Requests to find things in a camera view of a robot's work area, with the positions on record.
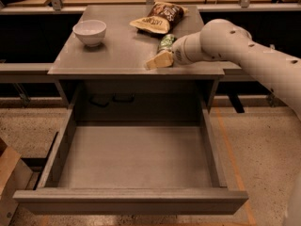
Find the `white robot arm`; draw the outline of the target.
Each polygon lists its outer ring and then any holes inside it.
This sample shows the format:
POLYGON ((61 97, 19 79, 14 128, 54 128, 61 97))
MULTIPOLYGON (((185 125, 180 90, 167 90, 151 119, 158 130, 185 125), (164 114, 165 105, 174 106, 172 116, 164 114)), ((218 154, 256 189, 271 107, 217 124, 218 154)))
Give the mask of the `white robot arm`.
POLYGON ((301 119, 301 59, 263 46, 248 31, 227 20, 209 21, 197 33, 162 40, 150 69, 200 61, 229 61, 272 91, 301 119))

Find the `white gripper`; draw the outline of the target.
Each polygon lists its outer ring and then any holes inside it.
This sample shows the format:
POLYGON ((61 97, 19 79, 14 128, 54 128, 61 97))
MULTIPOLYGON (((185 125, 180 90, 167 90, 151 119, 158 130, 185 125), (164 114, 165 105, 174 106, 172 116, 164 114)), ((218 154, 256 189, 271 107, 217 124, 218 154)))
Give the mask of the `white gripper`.
POLYGON ((177 39, 170 51, 162 51, 146 62, 149 70, 170 67, 174 61, 186 65, 204 61, 206 55, 202 52, 200 33, 194 33, 177 39))

